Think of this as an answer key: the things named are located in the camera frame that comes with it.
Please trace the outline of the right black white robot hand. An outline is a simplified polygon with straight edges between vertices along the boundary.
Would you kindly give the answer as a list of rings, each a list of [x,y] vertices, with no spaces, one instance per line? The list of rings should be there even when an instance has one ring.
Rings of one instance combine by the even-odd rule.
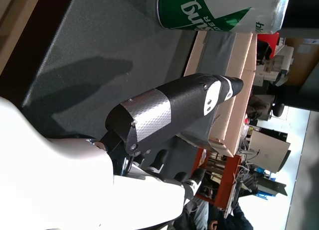
[[[47,139],[0,101],[0,227],[3,230],[164,229],[195,196],[205,171],[164,178],[167,156],[143,154],[243,89],[239,78],[196,73],[115,106],[107,133]]]

